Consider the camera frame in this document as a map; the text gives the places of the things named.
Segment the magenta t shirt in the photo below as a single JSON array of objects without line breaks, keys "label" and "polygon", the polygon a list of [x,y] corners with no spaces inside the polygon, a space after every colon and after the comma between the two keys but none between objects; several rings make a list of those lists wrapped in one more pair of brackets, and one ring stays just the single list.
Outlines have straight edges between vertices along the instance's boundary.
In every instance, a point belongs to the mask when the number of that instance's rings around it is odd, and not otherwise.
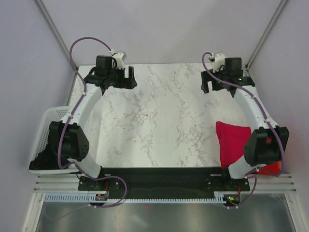
[{"label": "magenta t shirt", "polygon": [[220,164],[224,169],[243,155],[244,147],[252,133],[250,127],[217,121],[216,134],[219,141]]}]

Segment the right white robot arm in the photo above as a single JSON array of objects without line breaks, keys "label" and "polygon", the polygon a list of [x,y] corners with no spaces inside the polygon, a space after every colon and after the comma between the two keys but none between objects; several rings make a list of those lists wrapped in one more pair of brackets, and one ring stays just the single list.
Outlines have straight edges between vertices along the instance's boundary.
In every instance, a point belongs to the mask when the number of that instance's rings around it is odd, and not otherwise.
[{"label": "right white robot arm", "polygon": [[252,130],[241,157],[225,168],[226,175],[221,178],[222,187],[233,190],[239,184],[238,179],[262,171],[271,176],[280,176],[283,168],[272,172],[266,166],[276,162],[284,164],[288,129],[280,127],[267,112],[253,79],[243,75],[241,58],[205,52],[202,59],[206,56],[209,56],[211,69],[205,68],[201,72],[201,89],[209,93],[208,83],[211,82],[214,91],[227,90],[242,108]]}]

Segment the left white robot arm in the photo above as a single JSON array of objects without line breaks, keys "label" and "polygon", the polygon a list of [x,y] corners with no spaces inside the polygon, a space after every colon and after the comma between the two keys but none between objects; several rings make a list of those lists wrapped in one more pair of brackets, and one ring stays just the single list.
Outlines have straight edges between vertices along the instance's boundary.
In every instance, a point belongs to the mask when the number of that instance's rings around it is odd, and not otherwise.
[{"label": "left white robot arm", "polygon": [[48,145],[57,155],[58,167],[66,169],[74,165],[90,178],[89,185],[95,190],[105,187],[106,178],[100,175],[101,166],[89,154],[90,144],[84,126],[108,88],[133,89],[137,86],[132,66],[128,68],[128,77],[125,76],[125,59],[125,52],[97,56],[95,67],[81,78],[84,89],[80,98],[64,117],[49,126]]}]

